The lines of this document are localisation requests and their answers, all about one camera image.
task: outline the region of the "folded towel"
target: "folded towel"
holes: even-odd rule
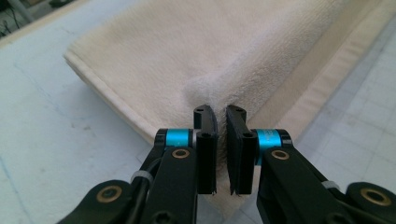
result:
[[[192,128],[192,110],[203,104],[214,109],[223,136],[224,108],[238,105],[246,109],[250,128],[282,124],[297,137],[389,20],[391,10],[380,19],[373,14],[385,3],[395,5],[145,0],[84,35],[65,58],[150,142],[159,128]],[[354,42],[363,44],[352,53],[357,57],[331,74],[343,61],[337,55],[351,45],[346,41],[369,15],[376,27]],[[244,198],[229,196],[225,154],[220,145],[219,190],[210,200],[227,216]]]

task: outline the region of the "terry cloth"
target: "terry cloth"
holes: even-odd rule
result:
[[[247,111],[249,128],[282,128],[295,139],[394,15],[391,0],[145,0],[70,46],[76,73],[137,132],[192,128],[210,105],[220,136],[225,107]],[[218,194],[231,197],[224,139]],[[255,185],[260,171],[256,171]]]

